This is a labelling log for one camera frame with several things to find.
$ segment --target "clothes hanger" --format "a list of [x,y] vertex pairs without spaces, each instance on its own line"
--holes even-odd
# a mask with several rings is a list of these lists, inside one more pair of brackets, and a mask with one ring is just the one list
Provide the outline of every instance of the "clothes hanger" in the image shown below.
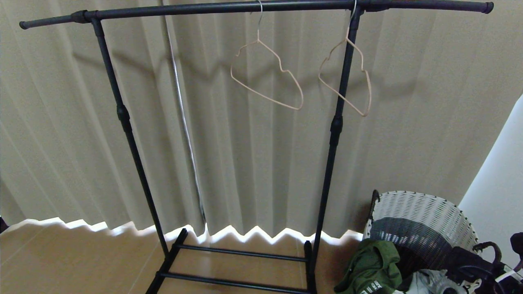
[[[261,19],[263,17],[263,4],[260,0],[257,0],[259,3],[260,3],[260,10],[261,10],[261,14],[260,14],[260,19],[258,21],[258,30],[257,30],[257,35],[258,35],[258,38],[256,39],[256,41],[253,41],[251,43],[248,43],[246,45],[243,45],[242,47],[240,47],[240,50],[238,51],[238,54],[236,54],[232,61],[231,61],[231,78],[233,80],[235,80],[236,82],[238,82],[240,85],[244,86],[247,90],[253,92],[253,93],[256,93],[258,94],[259,96],[265,98],[265,99],[269,99],[270,101],[276,103],[276,104],[279,104],[279,105],[282,105],[282,106],[285,106],[285,107],[288,107],[290,109],[294,109],[294,110],[300,110],[302,107],[303,107],[303,91],[300,87],[300,84],[298,83],[298,81],[296,80],[296,78],[294,77],[294,75],[289,71],[289,70],[284,70],[282,67],[281,67],[281,58],[280,56],[278,56],[278,54],[276,54],[276,52],[274,52],[271,48],[269,48],[269,46],[265,45],[261,40],[260,40],[260,23],[262,22]],[[291,76],[291,78],[294,80],[294,83],[296,84],[296,86],[298,87],[298,90],[300,90],[300,95],[301,95],[301,102],[300,102],[300,106],[299,107],[294,107],[294,106],[290,106],[290,105],[287,105],[285,103],[282,103],[282,102],[279,102],[279,101],[276,101],[270,97],[267,97],[265,95],[263,95],[262,93],[248,87],[247,85],[245,85],[244,83],[240,82],[237,78],[234,77],[234,75],[232,74],[232,65],[234,63],[234,60],[236,58],[238,58],[240,56],[240,54],[242,53],[242,50],[247,48],[248,46],[250,45],[254,45],[254,44],[260,44],[262,45],[263,47],[265,47],[267,50],[269,50],[274,56],[276,56],[276,58],[278,59],[278,63],[280,65],[280,71],[283,72],[283,73],[289,73],[289,75]]]
[[[334,46],[332,49],[331,49],[331,52],[329,53],[328,57],[325,58],[322,62],[322,65],[320,65],[320,72],[318,73],[318,79],[320,79],[320,81],[325,85],[327,86],[329,89],[331,89],[333,92],[335,92],[336,94],[338,94],[338,96],[345,100],[345,102],[349,103],[349,105],[354,108],[355,111],[357,111],[361,116],[365,117],[369,114],[369,110],[370,110],[370,105],[371,105],[371,102],[372,102],[372,87],[370,85],[370,77],[369,77],[369,72],[366,71],[365,69],[363,69],[363,53],[361,52],[361,50],[352,42],[349,40],[349,30],[350,30],[350,21],[352,20],[352,18],[354,18],[354,11],[356,10],[356,3],[357,3],[357,0],[354,1],[354,9],[352,10],[352,13],[350,14],[350,19],[349,19],[349,26],[347,27],[347,32],[345,33],[345,39],[343,41],[341,41],[340,43],[338,43],[336,46]],[[340,94],[338,91],[336,91],[335,89],[333,89],[331,86],[329,86],[321,77],[321,74],[322,74],[322,68],[323,68],[323,65],[325,64],[325,62],[327,62],[328,60],[331,59],[331,55],[332,55],[332,52],[334,50],[336,50],[336,48],[338,48],[339,46],[341,46],[342,44],[345,44],[345,42],[349,43],[352,47],[354,47],[354,49],[356,49],[358,51],[358,53],[360,54],[361,56],[361,71],[362,72],[365,72],[365,76],[367,78],[367,86],[369,88],[369,103],[367,105],[367,109],[365,110],[365,112],[362,112],[360,111],[358,108],[356,108],[356,106],[354,106],[349,100],[347,100],[342,94]]]

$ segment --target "woven basket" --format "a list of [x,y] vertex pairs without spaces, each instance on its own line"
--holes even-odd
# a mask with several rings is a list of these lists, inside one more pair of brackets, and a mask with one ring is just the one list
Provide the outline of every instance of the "woven basket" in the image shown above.
[[403,277],[423,269],[442,269],[453,247],[468,251],[478,238],[472,224],[451,202],[409,191],[374,190],[363,238],[391,241],[400,254]]

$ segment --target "beige curtain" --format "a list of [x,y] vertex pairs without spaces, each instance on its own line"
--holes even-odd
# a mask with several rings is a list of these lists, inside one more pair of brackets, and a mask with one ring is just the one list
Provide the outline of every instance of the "beige curtain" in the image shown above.
[[[1,215],[9,222],[59,216],[151,225],[92,27],[23,31],[18,22],[162,3],[1,4]],[[499,1],[489,15],[392,9],[362,16],[356,44],[371,73],[373,106],[367,118],[345,107],[326,233],[360,230],[373,189],[459,203],[523,89],[522,13],[523,3]],[[229,76],[233,55],[256,38],[258,15],[103,21],[165,231],[190,223],[201,232],[207,222],[211,233],[229,224],[240,233],[255,225],[272,236],[284,228],[314,232],[336,101],[317,71],[343,38],[349,11],[264,13],[261,39],[304,90],[298,112]],[[298,103],[292,80],[268,51],[243,53],[236,76]],[[338,50],[324,67],[333,87],[342,55]],[[348,98],[363,107],[367,87],[358,67],[355,59]]]

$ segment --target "clothes rack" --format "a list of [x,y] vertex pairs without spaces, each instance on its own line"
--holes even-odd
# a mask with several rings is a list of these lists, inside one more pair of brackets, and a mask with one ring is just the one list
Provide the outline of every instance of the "clothes rack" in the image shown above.
[[[356,32],[360,21],[360,16],[364,12],[378,12],[390,8],[416,8],[416,9],[443,9],[443,10],[461,10],[469,12],[481,12],[488,14],[494,8],[492,2],[464,2],[464,1],[447,1],[447,0],[284,0],[284,1],[263,1],[263,9],[265,12],[270,11],[291,11],[291,10],[326,10],[326,9],[349,9],[354,10],[354,17],[350,20],[350,31],[348,39],[352,42],[356,41]],[[129,17],[144,17],[144,16],[164,16],[164,15],[191,15],[191,14],[216,14],[216,13],[245,13],[245,12],[259,12],[260,4],[254,2],[231,2],[231,3],[203,3],[203,4],[186,4],[186,5],[168,5],[168,6],[152,6],[152,7],[136,7],[124,9],[111,10],[81,10],[70,15],[51,17],[44,19],[37,19],[31,21],[21,21],[20,27],[22,29],[29,29],[34,27],[64,24],[69,22],[76,22],[79,24],[93,25],[95,35],[98,39],[101,55],[104,65],[109,77],[109,83],[116,101],[116,110],[118,118],[122,124],[123,130],[126,134],[129,147],[131,149],[132,157],[138,171],[138,176],[145,193],[147,205],[151,212],[160,244],[165,255],[164,262],[151,282],[147,290],[147,294],[157,293],[165,278],[176,278],[190,281],[206,282],[210,284],[227,285],[234,287],[251,288],[258,290],[269,290],[281,293],[295,293],[295,294],[315,294],[315,267],[320,247],[320,238],[323,228],[323,221],[325,218],[325,209],[327,206],[327,199],[329,188],[331,186],[332,172],[334,168],[334,160],[336,156],[336,149],[339,142],[339,136],[343,128],[343,107],[344,101],[338,97],[336,104],[336,111],[331,123],[331,137],[329,140],[329,150],[327,156],[325,177],[323,182],[322,195],[320,200],[320,207],[318,212],[316,235],[314,238],[314,247],[310,241],[304,243],[304,257],[294,257],[275,254],[262,254],[255,252],[225,250],[219,248],[206,248],[200,246],[184,245],[184,240],[187,237],[187,230],[182,229],[178,238],[169,250],[165,241],[165,236],[162,231],[162,226],[156,212],[147,177],[143,169],[140,159],[140,154],[132,133],[132,126],[130,122],[129,112],[123,103],[118,82],[115,76],[115,71],[112,67],[111,57],[105,41],[104,29],[101,21],[104,19],[129,18]],[[347,82],[350,74],[350,66],[353,59],[354,48],[347,44],[345,48],[345,57],[343,61],[343,69],[340,77],[339,93],[345,96],[347,92]],[[282,286],[273,286],[258,284],[254,282],[243,282],[216,278],[206,278],[194,275],[177,274],[170,272],[170,268],[181,249],[185,250],[201,250],[209,252],[226,253],[233,255],[246,255],[263,258],[283,259],[294,262],[305,263],[305,275],[307,288],[289,288]]]

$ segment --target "white wall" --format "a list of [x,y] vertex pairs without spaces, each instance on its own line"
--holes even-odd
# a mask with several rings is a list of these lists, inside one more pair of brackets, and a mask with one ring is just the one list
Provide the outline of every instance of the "white wall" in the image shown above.
[[[511,249],[510,236],[523,231],[523,96],[459,207],[474,225],[480,242],[496,242],[502,261],[516,265],[519,257]],[[485,250],[483,258],[492,261],[494,252]]]

